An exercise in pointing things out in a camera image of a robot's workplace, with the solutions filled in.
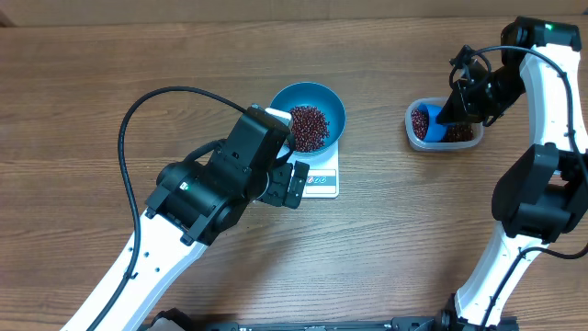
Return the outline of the blue plastic measuring scoop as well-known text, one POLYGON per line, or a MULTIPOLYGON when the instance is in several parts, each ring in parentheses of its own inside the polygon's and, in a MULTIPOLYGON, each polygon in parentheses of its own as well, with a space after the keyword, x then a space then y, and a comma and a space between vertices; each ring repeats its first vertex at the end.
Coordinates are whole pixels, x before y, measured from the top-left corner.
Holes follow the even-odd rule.
POLYGON ((433 104, 421 103, 417 109, 428 119, 426 135, 423 137, 423 141, 426 143, 442 142, 450 128, 449 124, 439 124, 437 122, 442 108, 433 104))

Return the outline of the clear plastic bean container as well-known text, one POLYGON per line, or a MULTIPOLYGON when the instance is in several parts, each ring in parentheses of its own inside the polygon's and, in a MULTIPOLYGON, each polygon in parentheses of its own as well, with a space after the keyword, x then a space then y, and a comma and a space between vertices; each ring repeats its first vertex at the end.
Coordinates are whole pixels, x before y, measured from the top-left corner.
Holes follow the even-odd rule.
POLYGON ((426 143, 422 140, 419 140, 414 132, 413 126, 411 122, 411 112, 413 109, 418 108, 421 103, 428 103, 440 106, 443 106, 447 103, 446 97, 429 97, 429 98, 421 98, 415 100, 406 110, 405 114, 405 127, 407 136, 409 139, 409 143, 414 150, 417 151, 424 151, 424 152, 448 152, 460 149, 466 149, 477 145, 483 136, 484 128, 482 123, 449 123, 449 125, 455 124, 470 124, 473 131, 474 131, 474 139, 472 141, 467 142, 459 142, 459 143, 426 143))

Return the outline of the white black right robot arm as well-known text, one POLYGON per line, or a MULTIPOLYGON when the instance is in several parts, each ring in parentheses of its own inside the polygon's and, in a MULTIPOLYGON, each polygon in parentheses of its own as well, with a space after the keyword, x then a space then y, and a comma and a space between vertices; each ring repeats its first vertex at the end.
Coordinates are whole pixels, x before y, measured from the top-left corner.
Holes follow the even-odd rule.
POLYGON ((529 114, 527 151, 500 178, 492 193, 496 225, 469 279, 451 296, 432 330, 514 330, 503 308, 532 262, 541 254, 573 260, 586 255, 549 249, 571 232, 587 211, 587 130, 577 82, 582 40, 575 25, 517 17, 495 48, 502 67, 493 70, 489 48, 465 45, 451 60, 461 78, 438 124, 490 127, 520 96, 529 114))

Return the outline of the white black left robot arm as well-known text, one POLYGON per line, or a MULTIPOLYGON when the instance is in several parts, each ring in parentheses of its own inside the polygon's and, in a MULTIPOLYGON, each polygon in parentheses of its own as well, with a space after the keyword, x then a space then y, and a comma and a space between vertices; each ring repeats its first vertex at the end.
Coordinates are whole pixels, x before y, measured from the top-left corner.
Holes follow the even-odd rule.
POLYGON ((196 156, 167 165, 139 224, 67 330, 136 330, 170 285, 255 200, 296 209, 308 165, 280 151, 293 145, 292 117, 250 107, 202 165, 196 156))

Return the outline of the teal plastic bowl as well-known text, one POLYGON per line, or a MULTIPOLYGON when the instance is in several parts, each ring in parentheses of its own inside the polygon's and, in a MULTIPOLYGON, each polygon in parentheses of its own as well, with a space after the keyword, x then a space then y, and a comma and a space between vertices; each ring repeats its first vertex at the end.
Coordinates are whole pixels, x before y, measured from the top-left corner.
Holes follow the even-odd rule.
POLYGON ((296 106, 317 107, 330 122, 330 137, 325 140, 325 146, 311 153, 324 151, 343 135, 346 123, 345 107, 339 96, 329 87, 313 82, 299 82, 282 89, 270 103, 271 108, 289 113, 296 106))

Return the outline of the white digital kitchen scale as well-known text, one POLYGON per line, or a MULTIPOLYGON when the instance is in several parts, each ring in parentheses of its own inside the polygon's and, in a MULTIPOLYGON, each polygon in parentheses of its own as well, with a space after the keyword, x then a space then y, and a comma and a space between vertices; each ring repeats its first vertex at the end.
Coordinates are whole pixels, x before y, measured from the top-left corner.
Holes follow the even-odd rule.
POLYGON ((295 152, 288 160, 308 164, 310 170, 302 193, 304 199, 335 199, 340 193, 339 143, 320 153, 295 152))

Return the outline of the red beans in container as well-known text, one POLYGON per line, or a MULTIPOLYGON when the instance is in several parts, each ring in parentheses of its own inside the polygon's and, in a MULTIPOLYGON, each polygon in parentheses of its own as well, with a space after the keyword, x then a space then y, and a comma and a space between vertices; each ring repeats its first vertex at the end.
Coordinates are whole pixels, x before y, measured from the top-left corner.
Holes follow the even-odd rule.
MULTIPOLYGON (((434 140, 427 139, 429 115, 425 110, 418 108, 411 112, 411 122, 415 136, 424 142, 433 143, 434 140)), ((470 124, 455 124, 447 127, 446 133, 438 143, 459 143, 472 141, 474 139, 474 131, 470 124)))

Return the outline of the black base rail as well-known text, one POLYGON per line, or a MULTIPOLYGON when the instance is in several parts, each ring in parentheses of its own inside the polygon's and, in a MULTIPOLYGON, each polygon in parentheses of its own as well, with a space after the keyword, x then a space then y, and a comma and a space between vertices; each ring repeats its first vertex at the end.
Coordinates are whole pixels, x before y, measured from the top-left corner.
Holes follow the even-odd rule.
POLYGON ((276 324, 238 324, 236 322, 206 323, 202 331, 434 331, 481 330, 480 326, 451 322, 446 316, 394 317, 389 321, 310 322, 276 324))

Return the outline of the red beans in bowl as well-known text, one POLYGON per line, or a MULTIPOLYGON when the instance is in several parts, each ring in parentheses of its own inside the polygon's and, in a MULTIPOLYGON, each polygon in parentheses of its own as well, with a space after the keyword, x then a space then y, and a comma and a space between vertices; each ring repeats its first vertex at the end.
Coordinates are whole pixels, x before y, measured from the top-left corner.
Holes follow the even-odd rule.
POLYGON ((330 122, 317 107, 296 106, 290 114, 297 152, 315 152, 325 146, 325 140, 330 137, 330 122))

